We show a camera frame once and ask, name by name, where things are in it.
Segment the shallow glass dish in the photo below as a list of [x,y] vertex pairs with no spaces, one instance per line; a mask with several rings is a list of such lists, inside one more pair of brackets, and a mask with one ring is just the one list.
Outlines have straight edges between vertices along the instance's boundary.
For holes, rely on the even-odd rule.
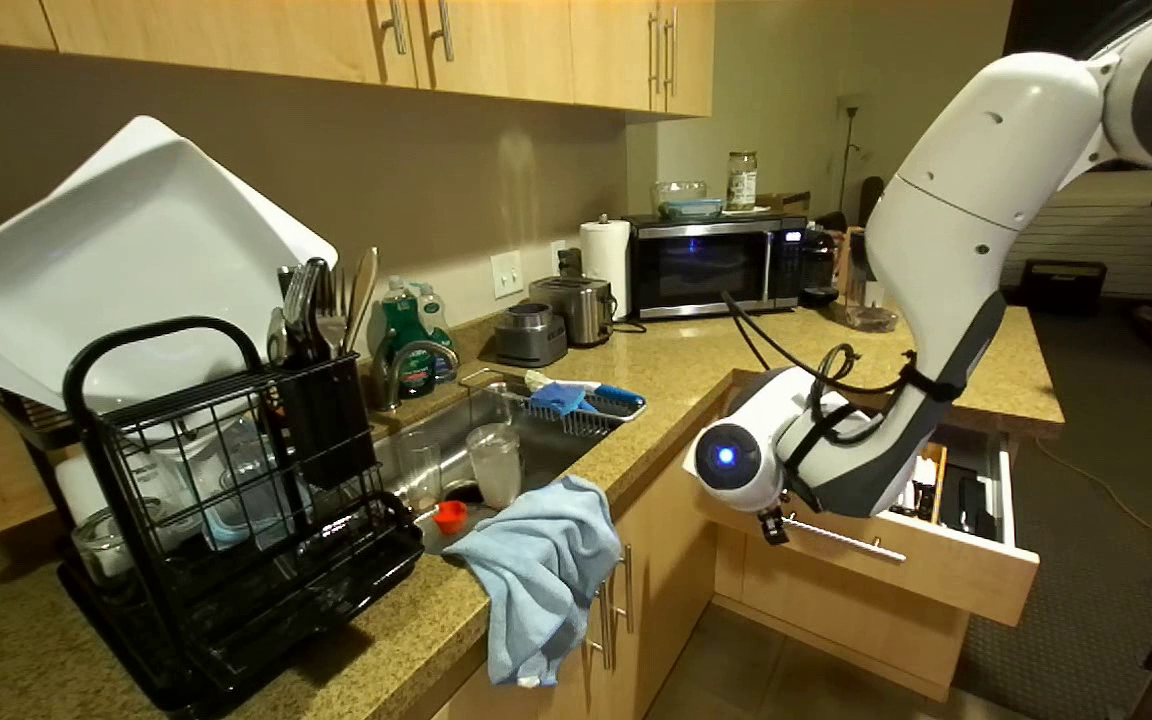
[[847,328],[865,333],[890,333],[896,329],[899,314],[886,309],[886,306],[870,306],[865,304],[852,304],[847,301],[838,304],[838,323],[844,324]]

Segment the small grey appliance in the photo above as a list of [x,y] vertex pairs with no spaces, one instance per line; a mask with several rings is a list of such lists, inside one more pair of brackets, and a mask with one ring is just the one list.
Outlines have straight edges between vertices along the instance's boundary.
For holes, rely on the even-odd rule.
[[541,302],[524,302],[500,311],[493,338],[495,361],[509,366],[548,366],[562,359],[568,347],[563,316]]

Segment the black cutlery holder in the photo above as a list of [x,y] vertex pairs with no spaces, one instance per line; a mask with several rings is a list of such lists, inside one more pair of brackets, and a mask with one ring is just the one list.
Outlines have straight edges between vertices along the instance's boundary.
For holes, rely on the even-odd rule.
[[347,354],[276,373],[294,458],[306,484],[323,492],[361,478],[378,462],[357,361]]

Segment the wooden wall cabinets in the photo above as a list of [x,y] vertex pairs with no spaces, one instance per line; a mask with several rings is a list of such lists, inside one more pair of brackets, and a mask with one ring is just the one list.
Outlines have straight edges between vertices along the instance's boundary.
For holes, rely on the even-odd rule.
[[[380,26],[385,0],[0,0],[0,46],[664,118],[712,113],[717,0],[450,0],[452,63],[429,41],[425,1],[404,0],[407,56]],[[662,88],[649,108],[646,20],[657,3]],[[668,97],[673,5],[677,94]]]

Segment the black coffee maker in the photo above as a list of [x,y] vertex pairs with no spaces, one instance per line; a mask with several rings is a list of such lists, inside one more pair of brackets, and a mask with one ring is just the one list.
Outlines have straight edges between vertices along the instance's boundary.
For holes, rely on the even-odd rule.
[[828,306],[838,300],[835,270],[835,236],[810,223],[801,247],[801,306]]

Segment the silver toaster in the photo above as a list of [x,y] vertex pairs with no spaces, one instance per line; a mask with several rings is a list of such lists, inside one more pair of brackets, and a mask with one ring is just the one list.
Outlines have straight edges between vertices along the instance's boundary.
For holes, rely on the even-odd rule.
[[552,275],[531,282],[529,297],[561,316],[568,346],[589,348],[609,340],[617,309],[609,281]]

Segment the steel sink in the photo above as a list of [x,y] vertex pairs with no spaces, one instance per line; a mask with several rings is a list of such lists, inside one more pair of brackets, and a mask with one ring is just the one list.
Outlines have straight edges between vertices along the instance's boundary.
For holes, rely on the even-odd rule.
[[467,435],[472,429],[488,423],[508,423],[517,430],[524,462],[522,491],[540,488],[562,477],[573,462],[593,450],[596,445],[614,432],[613,430],[605,435],[573,435],[564,432],[558,420],[544,420],[529,414],[525,402],[524,377],[483,367],[458,379],[448,402],[433,414],[422,416],[408,427],[401,427],[396,419],[392,419],[376,429],[374,448],[381,464],[384,488],[388,488],[408,506],[397,439],[408,430],[429,430],[442,447],[444,492],[440,502],[457,500],[468,505],[468,528],[465,532],[453,537],[444,537],[435,529],[435,507],[425,514],[415,514],[424,550],[430,555],[442,555],[448,544],[457,541],[480,521],[495,515],[495,509],[483,501],[467,454]]

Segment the heap of glass containers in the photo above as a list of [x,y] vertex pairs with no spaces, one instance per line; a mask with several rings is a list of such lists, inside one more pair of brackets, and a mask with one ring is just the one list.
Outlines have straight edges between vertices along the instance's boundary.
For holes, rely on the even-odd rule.
[[273,438],[236,402],[132,430],[131,439],[169,471],[154,529],[161,550],[187,541],[214,552],[244,541],[265,550],[296,530]]

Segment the floor lamp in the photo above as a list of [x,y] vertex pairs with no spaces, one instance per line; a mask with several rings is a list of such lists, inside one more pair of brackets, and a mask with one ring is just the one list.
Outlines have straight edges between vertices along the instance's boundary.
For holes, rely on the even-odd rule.
[[838,211],[844,215],[849,213],[847,211],[847,192],[849,192],[851,159],[854,152],[859,149],[855,142],[856,119],[858,119],[861,109],[869,101],[870,94],[867,94],[867,91],[840,94],[836,99],[838,113],[841,114],[841,118],[846,119],[844,147],[841,150],[840,169],[838,169]]

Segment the light blue cloth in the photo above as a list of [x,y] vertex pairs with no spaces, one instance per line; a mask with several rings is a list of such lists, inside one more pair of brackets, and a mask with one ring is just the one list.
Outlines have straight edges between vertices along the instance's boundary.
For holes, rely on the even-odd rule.
[[584,644],[622,541],[602,488],[564,475],[522,493],[442,553],[467,566],[488,597],[490,683],[535,689],[558,685],[563,661]]

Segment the green dish soap bottle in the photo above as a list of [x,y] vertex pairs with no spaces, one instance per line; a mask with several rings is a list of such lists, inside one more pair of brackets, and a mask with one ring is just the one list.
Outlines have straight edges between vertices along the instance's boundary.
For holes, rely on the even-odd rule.
[[429,341],[429,333],[420,325],[419,300],[401,276],[389,276],[381,310],[389,340],[381,357],[387,361],[387,378],[392,377],[389,386],[396,389],[397,397],[429,395],[435,384],[433,354],[429,348],[416,348],[399,357],[411,343]]

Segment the glass jar with lid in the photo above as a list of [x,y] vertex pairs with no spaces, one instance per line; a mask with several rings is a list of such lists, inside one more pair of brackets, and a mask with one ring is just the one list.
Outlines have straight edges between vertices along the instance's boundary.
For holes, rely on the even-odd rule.
[[732,151],[727,160],[726,211],[751,211],[756,205],[756,151]]

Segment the silver tap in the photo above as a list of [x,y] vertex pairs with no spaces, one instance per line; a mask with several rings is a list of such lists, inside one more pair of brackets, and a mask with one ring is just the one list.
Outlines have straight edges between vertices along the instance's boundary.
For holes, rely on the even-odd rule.
[[412,356],[417,351],[429,353],[435,357],[442,357],[447,361],[450,369],[450,378],[456,378],[457,370],[461,365],[460,355],[453,350],[453,348],[445,347],[438,342],[430,340],[416,340],[410,343],[406,343],[397,347],[396,355],[394,355],[392,361],[387,361],[385,353],[388,348],[396,341],[394,341],[396,334],[389,333],[387,336],[382,338],[378,350],[372,355],[370,365],[370,377],[372,384],[374,384],[374,395],[376,395],[376,410],[380,414],[392,414],[392,411],[397,410],[399,406],[402,406],[401,397],[399,397],[399,388],[401,388],[401,379],[399,379],[399,365],[404,363],[408,357]]

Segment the microwave door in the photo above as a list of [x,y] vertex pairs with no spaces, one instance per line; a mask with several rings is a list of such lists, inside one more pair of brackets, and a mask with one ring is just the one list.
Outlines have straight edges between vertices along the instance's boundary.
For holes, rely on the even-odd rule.
[[649,320],[721,314],[723,295],[749,311],[773,306],[773,236],[737,223],[635,225],[628,241],[632,313]]

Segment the clear glass bowl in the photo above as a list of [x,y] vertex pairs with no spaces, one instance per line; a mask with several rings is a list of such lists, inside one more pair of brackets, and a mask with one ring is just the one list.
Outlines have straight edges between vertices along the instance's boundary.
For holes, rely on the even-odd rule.
[[668,202],[703,200],[708,197],[708,185],[703,179],[668,179],[657,181],[652,185],[652,209],[658,215],[664,215],[664,206]]

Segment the cloudy plastic cup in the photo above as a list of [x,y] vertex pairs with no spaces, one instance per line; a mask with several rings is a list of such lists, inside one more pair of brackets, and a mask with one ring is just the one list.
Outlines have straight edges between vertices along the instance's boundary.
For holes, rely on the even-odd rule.
[[524,462],[516,429],[508,423],[488,423],[467,435],[473,478],[486,506],[503,510],[522,493]]

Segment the wooden base cabinet door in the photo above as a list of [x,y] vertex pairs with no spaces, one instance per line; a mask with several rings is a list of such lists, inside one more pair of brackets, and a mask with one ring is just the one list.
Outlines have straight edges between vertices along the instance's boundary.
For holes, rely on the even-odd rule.
[[497,687],[480,667],[431,720],[644,720],[713,596],[717,538],[696,507],[700,488],[676,454],[650,475],[617,520],[634,547],[636,629],[614,607],[622,571],[609,582],[616,667],[586,647],[563,661],[558,685]]

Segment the white wall switch plate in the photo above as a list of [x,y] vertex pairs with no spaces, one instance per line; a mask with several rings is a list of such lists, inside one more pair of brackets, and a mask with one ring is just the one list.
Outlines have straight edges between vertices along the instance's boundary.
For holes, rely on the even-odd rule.
[[490,256],[490,270],[492,270],[492,291],[495,300],[506,300],[525,290],[526,281],[520,250]]

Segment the large white square plate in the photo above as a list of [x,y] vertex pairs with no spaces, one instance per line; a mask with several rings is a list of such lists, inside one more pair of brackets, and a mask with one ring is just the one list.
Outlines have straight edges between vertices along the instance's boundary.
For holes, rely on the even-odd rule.
[[279,266],[338,250],[191,141],[147,151],[0,223],[0,387],[61,407],[94,340],[180,316],[264,350]]

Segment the clear drinking glass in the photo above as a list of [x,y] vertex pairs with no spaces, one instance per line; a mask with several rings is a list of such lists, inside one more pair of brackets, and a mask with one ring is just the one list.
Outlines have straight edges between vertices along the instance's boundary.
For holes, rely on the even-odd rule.
[[408,430],[397,445],[408,506],[417,515],[433,510],[444,492],[442,447],[429,430]]

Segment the black and silver microwave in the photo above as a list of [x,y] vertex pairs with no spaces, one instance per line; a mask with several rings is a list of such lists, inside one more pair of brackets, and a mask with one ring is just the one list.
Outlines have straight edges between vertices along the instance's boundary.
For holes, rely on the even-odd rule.
[[726,314],[723,295],[750,314],[799,305],[804,217],[631,217],[628,223],[628,310],[641,323]]

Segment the blue sponge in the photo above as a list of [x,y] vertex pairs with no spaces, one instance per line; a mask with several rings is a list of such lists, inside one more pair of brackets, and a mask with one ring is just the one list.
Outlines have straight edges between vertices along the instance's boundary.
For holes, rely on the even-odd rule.
[[594,414],[594,406],[590,406],[586,400],[585,388],[570,382],[544,384],[531,393],[526,406],[532,410],[558,416]]

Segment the open wooden drawer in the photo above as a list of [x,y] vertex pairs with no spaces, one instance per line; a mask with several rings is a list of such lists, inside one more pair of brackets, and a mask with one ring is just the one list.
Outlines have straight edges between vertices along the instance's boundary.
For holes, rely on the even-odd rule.
[[1011,460],[1021,439],[1055,438],[1062,425],[1062,420],[1023,420],[1018,416],[993,420],[960,416],[933,434],[948,446],[952,461],[972,467],[996,483],[995,506],[1005,520],[1005,541],[969,536],[893,511],[863,520],[823,515],[795,500],[786,507],[786,518],[795,514],[804,523],[861,541],[879,539],[882,547],[905,553],[908,561],[884,561],[791,528],[787,528],[790,541],[772,548],[772,553],[780,559],[823,561],[996,623],[1020,624],[1041,556],[1020,547],[1016,538]]

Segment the bunch of cutlery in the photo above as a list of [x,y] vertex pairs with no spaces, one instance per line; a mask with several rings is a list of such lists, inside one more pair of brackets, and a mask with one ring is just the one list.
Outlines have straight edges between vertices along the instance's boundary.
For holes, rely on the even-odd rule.
[[329,266],[323,258],[279,266],[282,302],[271,310],[266,332],[270,366],[296,369],[356,355],[378,272],[378,247],[353,266]]

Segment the clear soap bottle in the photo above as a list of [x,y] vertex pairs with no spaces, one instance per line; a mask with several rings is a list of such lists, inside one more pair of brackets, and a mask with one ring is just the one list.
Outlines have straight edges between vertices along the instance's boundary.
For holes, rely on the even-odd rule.
[[[417,291],[417,305],[419,305],[419,319],[422,328],[431,342],[447,347],[454,351],[454,341],[450,338],[449,325],[445,319],[444,297],[434,290],[433,286],[424,282],[414,285]],[[454,369],[442,355],[434,355],[433,367],[435,382],[444,384],[453,381]]]

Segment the heap of utensils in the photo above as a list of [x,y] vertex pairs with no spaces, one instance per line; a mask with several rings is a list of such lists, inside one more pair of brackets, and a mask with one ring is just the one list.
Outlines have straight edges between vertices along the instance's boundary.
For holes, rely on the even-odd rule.
[[947,447],[929,444],[916,456],[914,473],[890,511],[990,541],[1005,541],[1005,520],[995,498],[995,482],[952,462]]

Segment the white paper towel roll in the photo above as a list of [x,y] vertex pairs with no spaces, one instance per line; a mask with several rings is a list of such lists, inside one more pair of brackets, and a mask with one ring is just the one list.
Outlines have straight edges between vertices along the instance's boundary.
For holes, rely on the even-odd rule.
[[579,225],[582,273],[611,285],[614,319],[626,320],[631,310],[628,286],[628,241],[631,225],[602,213],[594,222]]

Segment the small glass jar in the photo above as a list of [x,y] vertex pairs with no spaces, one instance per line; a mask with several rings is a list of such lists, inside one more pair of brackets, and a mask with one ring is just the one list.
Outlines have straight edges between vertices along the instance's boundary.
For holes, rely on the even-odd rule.
[[93,511],[70,532],[81,564],[97,588],[111,589],[131,577],[134,559],[126,537],[109,507]]

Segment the black amplifier box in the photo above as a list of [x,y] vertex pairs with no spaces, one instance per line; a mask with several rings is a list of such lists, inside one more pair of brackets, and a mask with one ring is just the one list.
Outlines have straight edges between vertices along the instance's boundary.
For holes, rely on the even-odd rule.
[[1020,304],[1034,313],[1094,316],[1107,274],[1105,263],[1029,259],[1021,270]]

